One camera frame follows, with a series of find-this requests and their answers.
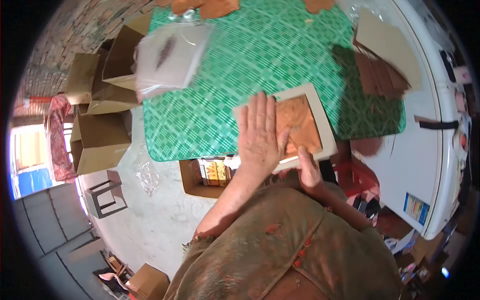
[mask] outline right hand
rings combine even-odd
[[[297,167],[299,180],[302,188],[307,193],[311,193],[323,186],[323,179],[320,173],[318,163],[313,160],[313,156],[307,148],[300,146],[298,148],[298,157],[300,165]]]

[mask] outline clear plastic sheet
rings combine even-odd
[[[202,21],[170,23],[144,37],[137,50],[137,91],[150,97],[188,87],[214,27]]]
[[[140,147],[140,152],[133,162],[135,176],[140,180],[145,192],[151,196],[160,182],[160,175],[157,173],[153,160],[151,159],[146,145]]]
[[[360,8],[368,9],[383,22],[390,22],[384,0],[336,0],[337,5],[356,27]]]

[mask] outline black strap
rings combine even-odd
[[[458,121],[452,122],[425,122],[419,121],[420,128],[440,130],[440,129],[457,129]]]

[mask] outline table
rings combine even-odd
[[[335,6],[310,14],[300,1],[243,0],[216,25],[192,86],[144,101],[145,137],[155,161],[237,151],[231,108],[261,89],[271,94],[304,83],[315,86],[336,139],[402,132],[402,101],[362,92],[351,23]],[[156,8],[150,32],[170,23]],[[372,106],[381,113],[372,113]]]

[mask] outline left hand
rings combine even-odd
[[[276,135],[276,102],[264,92],[250,97],[239,119],[240,168],[263,181],[285,153],[290,128]]]

